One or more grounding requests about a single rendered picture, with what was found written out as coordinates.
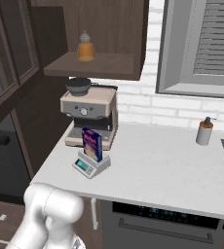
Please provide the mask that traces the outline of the grey soap dispenser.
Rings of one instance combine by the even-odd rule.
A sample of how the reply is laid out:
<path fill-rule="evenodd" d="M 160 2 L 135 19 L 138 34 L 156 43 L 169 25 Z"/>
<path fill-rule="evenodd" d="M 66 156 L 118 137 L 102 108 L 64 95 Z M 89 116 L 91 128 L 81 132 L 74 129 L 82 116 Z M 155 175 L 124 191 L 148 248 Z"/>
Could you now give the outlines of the grey soap dispenser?
<path fill-rule="evenodd" d="M 211 117 L 206 117 L 200 122 L 197 132 L 196 143 L 201 146 L 207 146 L 209 143 L 210 135 L 212 133 L 213 123 Z"/>

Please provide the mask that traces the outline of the grey window with blinds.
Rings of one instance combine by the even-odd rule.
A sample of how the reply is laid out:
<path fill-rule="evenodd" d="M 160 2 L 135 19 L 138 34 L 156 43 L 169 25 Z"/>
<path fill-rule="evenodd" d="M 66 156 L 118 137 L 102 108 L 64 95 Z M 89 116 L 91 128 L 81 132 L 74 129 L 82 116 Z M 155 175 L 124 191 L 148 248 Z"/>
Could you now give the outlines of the grey window with blinds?
<path fill-rule="evenodd" d="M 224 98 L 224 0 L 165 0 L 156 92 Z"/>

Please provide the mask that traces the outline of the blue cereal box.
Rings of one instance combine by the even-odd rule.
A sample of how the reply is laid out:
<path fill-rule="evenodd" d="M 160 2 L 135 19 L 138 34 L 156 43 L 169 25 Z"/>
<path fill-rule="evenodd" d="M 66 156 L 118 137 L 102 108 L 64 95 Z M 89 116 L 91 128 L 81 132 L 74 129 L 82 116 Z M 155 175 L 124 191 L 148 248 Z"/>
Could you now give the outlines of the blue cereal box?
<path fill-rule="evenodd" d="M 84 153 L 96 162 L 102 160 L 102 137 L 90 128 L 82 129 Z"/>

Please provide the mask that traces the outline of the dark wood wall cabinet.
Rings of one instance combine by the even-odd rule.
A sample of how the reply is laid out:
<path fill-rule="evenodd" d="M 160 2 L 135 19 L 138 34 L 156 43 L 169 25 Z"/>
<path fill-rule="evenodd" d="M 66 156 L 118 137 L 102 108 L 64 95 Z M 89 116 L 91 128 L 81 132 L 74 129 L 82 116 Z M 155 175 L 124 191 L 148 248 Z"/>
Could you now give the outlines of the dark wood wall cabinet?
<path fill-rule="evenodd" d="M 30 0 L 47 76 L 140 79 L 149 0 Z M 95 60 L 77 58 L 86 31 Z"/>

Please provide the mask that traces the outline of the grey digital scale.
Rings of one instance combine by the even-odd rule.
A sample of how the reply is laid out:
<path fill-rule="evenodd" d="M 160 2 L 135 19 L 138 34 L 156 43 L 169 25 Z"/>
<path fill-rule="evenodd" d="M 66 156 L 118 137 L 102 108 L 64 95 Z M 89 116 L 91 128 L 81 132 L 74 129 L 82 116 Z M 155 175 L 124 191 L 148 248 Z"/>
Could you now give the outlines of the grey digital scale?
<path fill-rule="evenodd" d="M 84 150 L 78 151 L 77 159 L 74 160 L 72 166 L 81 172 L 84 176 L 89 179 L 94 178 L 99 173 L 104 171 L 111 165 L 110 157 L 104 153 L 101 161 L 96 161 L 86 155 Z"/>

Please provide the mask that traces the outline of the dark glass-front cabinet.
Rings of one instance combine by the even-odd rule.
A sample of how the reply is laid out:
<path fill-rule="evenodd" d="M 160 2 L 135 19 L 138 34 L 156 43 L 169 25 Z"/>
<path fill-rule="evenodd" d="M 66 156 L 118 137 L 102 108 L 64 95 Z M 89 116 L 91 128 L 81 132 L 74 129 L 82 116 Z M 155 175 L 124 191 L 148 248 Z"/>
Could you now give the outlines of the dark glass-front cabinet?
<path fill-rule="evenodd" d="M 0 108 L 12 109 L 42 77 L 30 0 L 0 0 Z"/>

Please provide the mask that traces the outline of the black built-in oven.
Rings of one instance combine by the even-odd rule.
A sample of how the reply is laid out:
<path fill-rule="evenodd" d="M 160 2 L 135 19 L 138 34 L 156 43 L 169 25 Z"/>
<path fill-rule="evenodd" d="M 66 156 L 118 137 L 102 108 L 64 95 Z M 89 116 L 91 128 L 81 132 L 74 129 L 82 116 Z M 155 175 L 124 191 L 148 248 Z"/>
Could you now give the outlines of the black built-in oven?
<path fill-rule="evenodd" d="M 0 145 L 0 201 L 23 204 L 30 176 L 10 115 L 0 123 L 0 136 L 10 137 L 8 145 Z"/>

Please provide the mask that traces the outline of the beige coffee machine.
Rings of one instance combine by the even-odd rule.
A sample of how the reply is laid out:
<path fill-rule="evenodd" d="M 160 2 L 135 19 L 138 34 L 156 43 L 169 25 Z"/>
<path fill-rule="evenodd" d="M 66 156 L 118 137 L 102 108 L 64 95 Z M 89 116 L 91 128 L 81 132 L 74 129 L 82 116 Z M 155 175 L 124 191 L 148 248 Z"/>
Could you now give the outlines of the beige coffee machine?
<path fill-rule="evenodd" d="M 65 144 L 82 147 L 82 129 L 102 136 L 102 149 L 109 151 L 118 129 L 117 87 L 93 84 L 88 78 L 71 78 L 60 98 L 60 111 L 70 117 Z"/>

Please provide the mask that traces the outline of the amber honey jar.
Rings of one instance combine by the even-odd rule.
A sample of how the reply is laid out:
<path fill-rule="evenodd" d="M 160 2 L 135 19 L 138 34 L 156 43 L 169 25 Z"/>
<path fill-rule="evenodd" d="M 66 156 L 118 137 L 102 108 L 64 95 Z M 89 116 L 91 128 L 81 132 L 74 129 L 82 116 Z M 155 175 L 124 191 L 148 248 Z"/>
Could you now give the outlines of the amber honey jar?
<path fill-rule="evenodd" d="M 90 35 L 83 31 L 80 36 L 80 43 L 77 50 L 77 58 L 80 61 L 88 62 L 95 60 L 95 51 Z"/>

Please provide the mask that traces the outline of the grey dishwasher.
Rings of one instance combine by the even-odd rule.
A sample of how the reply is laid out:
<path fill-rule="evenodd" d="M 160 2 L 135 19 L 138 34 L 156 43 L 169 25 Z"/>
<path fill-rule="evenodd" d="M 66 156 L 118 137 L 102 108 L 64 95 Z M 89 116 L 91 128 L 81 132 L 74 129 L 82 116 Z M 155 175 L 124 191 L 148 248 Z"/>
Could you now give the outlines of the grey dishwasher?
<path fill-rule="evenodd" d="M 224 246 L 222 219 L 108 200 L 102 200 L 100 207 L 104 249 L 223 249 Z M 120 228 L 120 218 L 130 225 L 204 238 L 209 232 L 213 244 Z"/>

